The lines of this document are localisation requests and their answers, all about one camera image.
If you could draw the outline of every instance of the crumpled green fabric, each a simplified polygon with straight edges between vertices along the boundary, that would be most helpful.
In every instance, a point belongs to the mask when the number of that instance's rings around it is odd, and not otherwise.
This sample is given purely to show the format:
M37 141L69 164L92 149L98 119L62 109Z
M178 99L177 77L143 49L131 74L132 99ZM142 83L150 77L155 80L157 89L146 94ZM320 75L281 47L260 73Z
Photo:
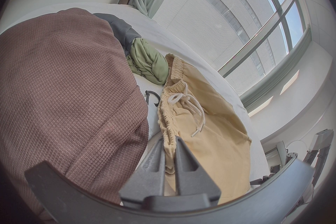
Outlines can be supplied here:
M169 72L167 60L146 39L134 38L126 59L134 74L144 76L157 85L166 83Z

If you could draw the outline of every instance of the drawstring knot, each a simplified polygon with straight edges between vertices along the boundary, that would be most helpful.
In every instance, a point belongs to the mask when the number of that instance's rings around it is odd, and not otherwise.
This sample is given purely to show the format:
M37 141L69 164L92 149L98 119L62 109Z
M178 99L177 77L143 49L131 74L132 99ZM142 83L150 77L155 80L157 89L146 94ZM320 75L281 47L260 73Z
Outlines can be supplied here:
M181 101L181 105L183 108L188 109L191 114L199 114L201 116L201 120L199 121L196 131L191 135L193 137L195 134L200 132L203 128L203 125L205 124L205 115L204 110L202 106L200 105L199 101L192 96L191 94L188 94L188 85L187 83L184 83L184 91L182 93L174 93L168 98L168 104L176 104L178 101Z

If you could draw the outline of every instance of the waffle knit fabric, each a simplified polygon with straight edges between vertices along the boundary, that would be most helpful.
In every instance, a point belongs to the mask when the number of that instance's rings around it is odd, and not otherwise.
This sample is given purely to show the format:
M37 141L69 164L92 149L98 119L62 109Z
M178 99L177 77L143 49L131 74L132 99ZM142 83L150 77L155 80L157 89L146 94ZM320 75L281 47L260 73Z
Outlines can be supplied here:
M23 174L47 160L119 204L147 145L148 106L108 22L72 8L17 24L0 44L0 160L19 195L53 223Z
M244 195L250 189L250 145L247 131L229 104L192 65L173 54L167 54L169 75L158 107L159 125L164 137L166 178L175 189L175 136L181 137L196 159L221 189L219 204ZM196 98L205 114L200 132L191 135L201 116L191 113L172 95L187 93Z

